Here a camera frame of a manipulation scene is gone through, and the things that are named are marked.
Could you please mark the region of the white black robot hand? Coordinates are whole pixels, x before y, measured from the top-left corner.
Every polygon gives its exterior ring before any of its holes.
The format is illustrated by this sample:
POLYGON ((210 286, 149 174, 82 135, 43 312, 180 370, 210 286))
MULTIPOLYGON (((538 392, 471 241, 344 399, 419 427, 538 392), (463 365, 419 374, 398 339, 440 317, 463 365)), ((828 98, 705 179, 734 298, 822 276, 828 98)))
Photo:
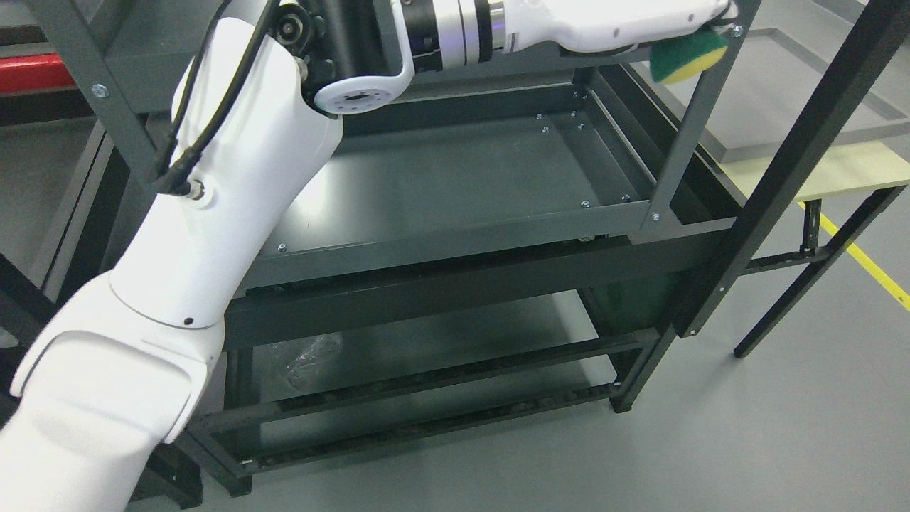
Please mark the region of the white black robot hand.
POLYGON ((491 9, 492 46, 504 54, 553 42, 579 54, 731 26, 734 1, 503 1, 491 9))

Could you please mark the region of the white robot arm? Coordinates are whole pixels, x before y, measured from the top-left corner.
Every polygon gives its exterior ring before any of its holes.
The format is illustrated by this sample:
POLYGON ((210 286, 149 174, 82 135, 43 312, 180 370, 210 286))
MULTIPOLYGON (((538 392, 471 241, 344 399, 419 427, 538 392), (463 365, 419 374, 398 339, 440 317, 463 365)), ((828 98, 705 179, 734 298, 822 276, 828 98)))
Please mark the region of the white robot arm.
POLYGON ((314 82, 335 31, 300 1, 254 23, 212 14, 173 94, 153 200, 114 266, 82 285, 27 349, 2 427, 4 511, 122 511, 159 445, 178 440, 217 367, 225 311, 287 208, 341 142, 345 114, 396 100, 420 43, 442 65, 509 41, 510 1, 390 1, 397 72, 314 82))

